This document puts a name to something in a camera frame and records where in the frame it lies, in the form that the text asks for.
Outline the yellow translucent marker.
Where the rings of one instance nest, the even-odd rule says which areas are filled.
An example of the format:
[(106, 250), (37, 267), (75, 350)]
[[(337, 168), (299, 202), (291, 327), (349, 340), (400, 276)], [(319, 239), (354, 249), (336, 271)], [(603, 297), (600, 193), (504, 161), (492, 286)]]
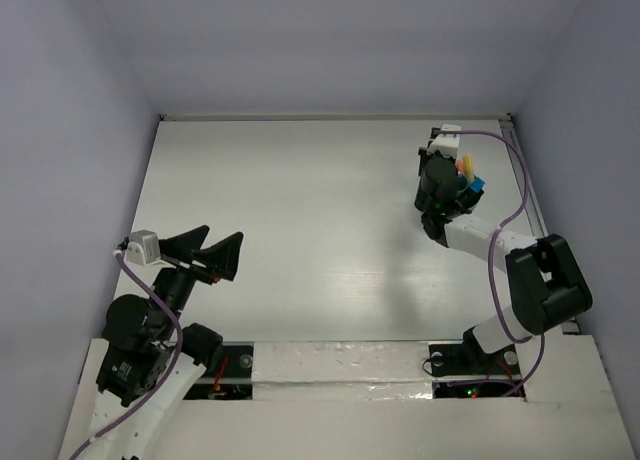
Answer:
[(475, 169), (472, 156), (470, 154), (464, 155), (462, 163), (465, 176), (469, 179), (469, 181), (472, 181), (475, 178)]

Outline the teal round pen holder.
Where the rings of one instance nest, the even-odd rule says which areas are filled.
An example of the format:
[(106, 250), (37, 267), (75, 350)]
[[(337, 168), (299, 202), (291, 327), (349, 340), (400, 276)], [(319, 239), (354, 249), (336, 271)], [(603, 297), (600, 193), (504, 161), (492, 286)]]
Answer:
[(456, 202), (463, 212), (471, 213), (484, 195), (484, 188), (481, 192), (475, 193), (469, 189), (469, 185), (474, 180), (469, 182), (468, 179), (462, 175), (459, 176), (459, 180), (461, 181), (459, 184), (461, 189), (457, 192)]

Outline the blue black highlighter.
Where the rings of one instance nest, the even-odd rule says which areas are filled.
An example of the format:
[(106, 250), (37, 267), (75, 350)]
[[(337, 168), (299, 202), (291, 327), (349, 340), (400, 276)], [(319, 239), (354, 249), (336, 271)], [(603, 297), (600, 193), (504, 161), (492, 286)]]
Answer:
[(480, 177), (475, 177), (474, 181), (469, 185), (469, 189), (475, 193), (483, 190), (485, 182)]

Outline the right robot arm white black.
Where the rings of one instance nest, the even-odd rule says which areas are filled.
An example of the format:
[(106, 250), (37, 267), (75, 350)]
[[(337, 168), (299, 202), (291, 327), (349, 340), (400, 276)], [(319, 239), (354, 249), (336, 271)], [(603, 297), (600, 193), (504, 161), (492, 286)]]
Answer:
[(524, 211), (528, 190), (523, 191), (516, 212), (498, 224), (475, 214), (484, 182), (471, 160), (458, 156), (466, 134), (455, 125), (432, 129), (427, 145), (419, 150), (414, 205), (432, 241), (487, 265), (496, 313), (467, 330), (460, 345), (462, 364), (482, 372), (503, 348), (525, 343), (590, 310), (593, 296), (566, 239), (557, 234), (536, 238), (508, 230)]

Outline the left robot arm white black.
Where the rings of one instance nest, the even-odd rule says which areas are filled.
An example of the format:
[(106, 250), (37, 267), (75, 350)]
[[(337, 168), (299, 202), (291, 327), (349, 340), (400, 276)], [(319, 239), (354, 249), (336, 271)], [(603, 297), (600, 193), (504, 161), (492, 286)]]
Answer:
[(201, 225), (161, 239), (149, 230), (130, 233), (113, 257), (141, 294), (115, 298), (100, 335), (107, 350), (95, 384), (86, 440), (74, 459), (149, 459), (184, 396), (224, 361), (222, 336), (181, 314), (197, 283), (232, 281), (242, 232), (205, 246)]

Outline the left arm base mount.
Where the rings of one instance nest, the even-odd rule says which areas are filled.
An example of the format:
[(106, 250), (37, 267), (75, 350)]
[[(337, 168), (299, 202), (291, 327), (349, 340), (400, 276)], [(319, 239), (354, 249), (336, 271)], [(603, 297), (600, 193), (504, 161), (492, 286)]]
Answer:
[(190, 387), (184, 399), (251, 400), (253, 398), (253, 364), (253, 343), (225, 344), (219, 363)]

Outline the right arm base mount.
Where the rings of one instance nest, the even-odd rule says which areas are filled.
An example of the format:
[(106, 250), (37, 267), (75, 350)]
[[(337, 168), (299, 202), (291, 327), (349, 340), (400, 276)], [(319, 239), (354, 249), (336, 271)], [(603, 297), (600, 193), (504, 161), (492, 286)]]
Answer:
[(421, 370), (435, 380), (438, 398), (525, 397), (524, 379), (515, 346), (533, 335), (515, 328), (507, 333), (494, 319), (476, 325), (455, 342), (428, 346)]

